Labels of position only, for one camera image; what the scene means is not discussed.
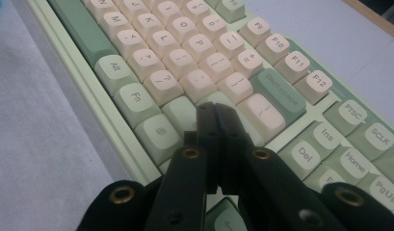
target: black plastic part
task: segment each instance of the black plastic part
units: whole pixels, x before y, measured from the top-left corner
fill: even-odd
[[[244,152],[252,147],[250,137],[236,111],[224,104],[217,104],[216,117],[221,131],[219,185],[223,194],[239,194],[243,172],[240,167]]]
[[[218,189],[218,166],[220,163],[221,133],[215,116],[215,105],[212,102],[197,107],[197,143],[205,149],[208,158],[207,193],[213,194]]]
[[[144,187],[133,181],[107,186],[93,201],[77,230],[143,230]]]
[[[200,147],[184,146],[175,151],[144,230],[203,230],[206,161]]]
[[[259,221],[262,227],[255,224],[254,230],[264,230],[263,225],[268,230],[346,230],[272,150],[254,147],[242,164],[247,184],[241,198],[250,210],[246,222]]]
[[[394,230],[394,215],[356,186],[328,184],[321,199],[349,230]]]

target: desk surface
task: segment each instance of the desk surface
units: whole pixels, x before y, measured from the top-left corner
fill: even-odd
[[[394,38],[341,1],[247,0],[394,125]],[[29,9],[0,9],[0,230],[74,230],[128,178]]]

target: sage green keycap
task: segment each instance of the sage green keycap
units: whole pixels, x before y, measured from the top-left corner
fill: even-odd
[[[253,91],[265,96],[291,124],[305,112],[305,100],[273,69],[265,69],[250,79]]]
[[[115,103],[132,128],[144,120],[161,114],[160,108],[142,84],[122,87],[114,96]]]
[[[172,100],[162,108],[162,111],[181,137],[184,137],[185,131],[197,129],[197,109],[186,96]]]
[[[245,0],[222,0],[218,3],[215,11],[227,22],[238,21],[245,15]]]
[[[205,231],[248,230],[235,206],[228,198],[220,201],[206,215]]]
[[[81,1],[48,2],[92,68],[101,57],[118,54]]]
[[[119,55],[109,55],[95,63],[94,71],[110,95],[124,85],[139,83],[137,76]]]
[[[142,122],[135,132],[157,166],[169,159],[182,145],[182,138],[164,114]]]

